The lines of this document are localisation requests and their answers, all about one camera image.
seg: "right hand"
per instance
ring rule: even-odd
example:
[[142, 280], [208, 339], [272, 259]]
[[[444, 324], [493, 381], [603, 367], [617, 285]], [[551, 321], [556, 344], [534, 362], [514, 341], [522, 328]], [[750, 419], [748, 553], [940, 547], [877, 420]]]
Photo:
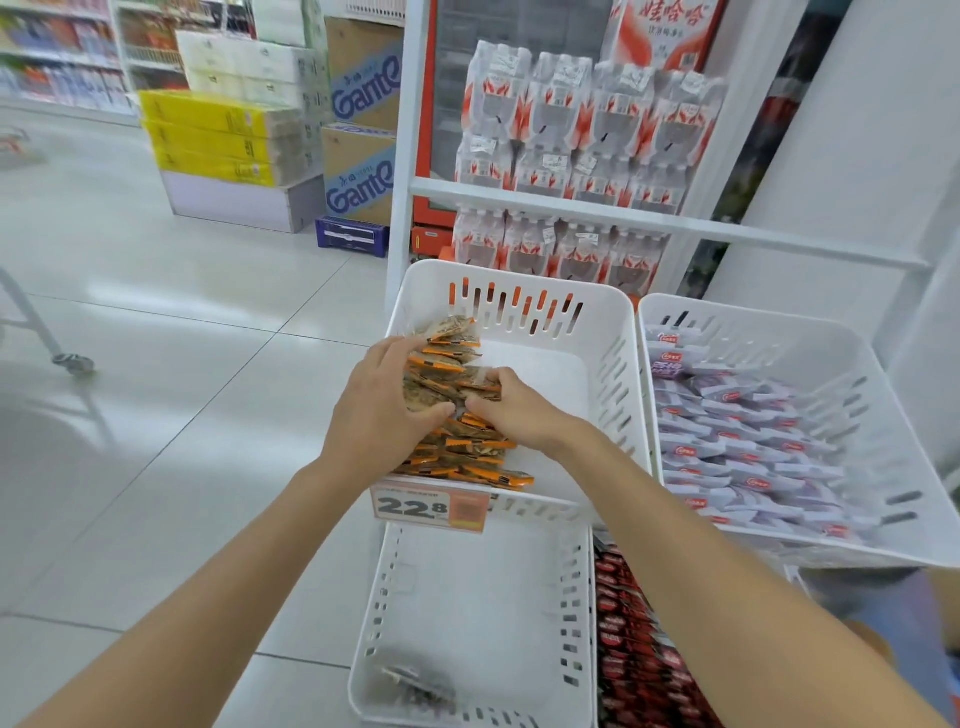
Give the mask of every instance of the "right hand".
[[547, 457], [557, 459], [571, 436], [575, 437], [573, 433], [587, 424], [548, 402], [520, 381], [509, 367], [491, 369], [487, 379], [500, 383], [502, 401], [482, 400], [470, 395], [467, 409], [526, 448], [540, 450]]

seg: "yellow box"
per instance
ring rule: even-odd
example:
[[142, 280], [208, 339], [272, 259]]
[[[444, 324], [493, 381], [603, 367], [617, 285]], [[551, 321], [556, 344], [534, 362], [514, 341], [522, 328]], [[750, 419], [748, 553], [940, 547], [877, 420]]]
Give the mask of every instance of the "yellow box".
[[278, 109], [192, 91], [140, 91], [140, 105], [151, 121], [260, 138], [298, 133], [303, 122], [299, 109]]
[[157, 166], [168, 172], [210, 177], [224, 182], [259, 184], [264, 187], [282, 187], [298, 182], [306, 175], [309, 161], [306, 154], [300, 154], [285, 159], [282, 164], [261, 164], [255, 161], [199, 155], [195, 152], [168, 147], [154, 147], [154, 156]]
[[144, 129], [150, 135], [155, 149], [183, 150], [208, 157], [227, 157], [246, 161], [271, 163], [284, 156], [304, 151], [300, 135], [264, 139], [241, 134], [210, 132], [181, 124], [145, 119]]

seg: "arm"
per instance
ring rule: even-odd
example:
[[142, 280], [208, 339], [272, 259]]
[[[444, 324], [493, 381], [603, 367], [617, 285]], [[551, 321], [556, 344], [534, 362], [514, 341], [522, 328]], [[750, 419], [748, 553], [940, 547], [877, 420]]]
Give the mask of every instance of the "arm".
[[607, 523], [664, 629], [730, 728], [943, 728], [866, 644], [711, 523], [593, 425], [512, 370], [503, 401], [467, 407], [563, 465]]
[[420, 343], [393, 338], [372, 347], [333, 410], [321, 456], [21, 728], [213, 725], [333, 527], [452, 414], [449, 403], [407, 410], [403, 365]]

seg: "white floor tile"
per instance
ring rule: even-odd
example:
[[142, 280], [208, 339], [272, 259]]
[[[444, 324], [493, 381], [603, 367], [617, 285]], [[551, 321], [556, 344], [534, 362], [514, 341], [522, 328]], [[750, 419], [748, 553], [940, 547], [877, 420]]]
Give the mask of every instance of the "white floor tile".
[[47, 156], [0, 174], [0, 262], [28, 293], [277, 331], [348, 258], [310, 228], [174, 216], [142, 130], [0, 109], [5, 124]]
[[[266, 343], [264, 331], [34, 298], [77, 379], [0, 328], [0, 611], [50, 566]], [[11, 317], [9, 301], [0, 316]]]
[[[17, 611], [127, 629], [320, 452], [362, 347], [280, 334], [163, 452]], [[372, 585], [369, 497], [337, 526], [260, 650], [349, 666]]]
[[[116, 635], [32, 619], [0, 619], [0, 728], [12, 728], [107, 649]], [[217, 728], [359, 726], [339, 667], [254, 656]]]
[[383, 307], [386, 286], [387, 261], [353, 253], [283, 332], [348, 344], [375, 344], [386, 336], [389, 323]]

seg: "price tag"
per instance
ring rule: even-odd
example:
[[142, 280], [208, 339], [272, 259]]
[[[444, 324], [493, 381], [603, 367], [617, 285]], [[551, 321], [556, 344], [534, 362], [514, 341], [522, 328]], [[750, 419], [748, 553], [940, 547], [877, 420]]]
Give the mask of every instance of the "price tag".
[[382, 521], [404, 521], [483, 533], [490, 493], [455, 488], [421, 488], [390, 483], [370, 488], [373, 514]]

